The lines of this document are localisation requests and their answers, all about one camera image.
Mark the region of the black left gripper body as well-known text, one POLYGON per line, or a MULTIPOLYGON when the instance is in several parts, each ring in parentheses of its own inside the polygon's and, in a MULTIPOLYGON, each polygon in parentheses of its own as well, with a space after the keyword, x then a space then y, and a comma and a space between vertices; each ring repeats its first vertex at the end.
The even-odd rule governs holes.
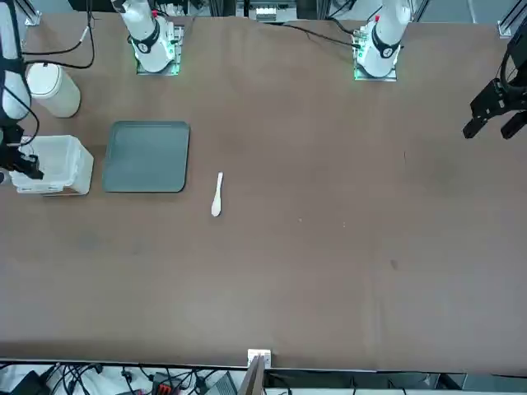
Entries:
POLYGON ((506 46, 498 74, 499 105, 523 109, 526 97, 526 31, 518 30, 506 46))

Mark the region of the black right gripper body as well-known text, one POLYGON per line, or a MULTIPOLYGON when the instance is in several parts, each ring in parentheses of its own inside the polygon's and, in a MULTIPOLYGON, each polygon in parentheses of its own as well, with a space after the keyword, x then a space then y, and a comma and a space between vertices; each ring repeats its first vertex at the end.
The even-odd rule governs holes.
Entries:
POLYGON ((1 157, 16 157, 20 155, 19 145, 23 128, 18 124, 1 126, 1 157))

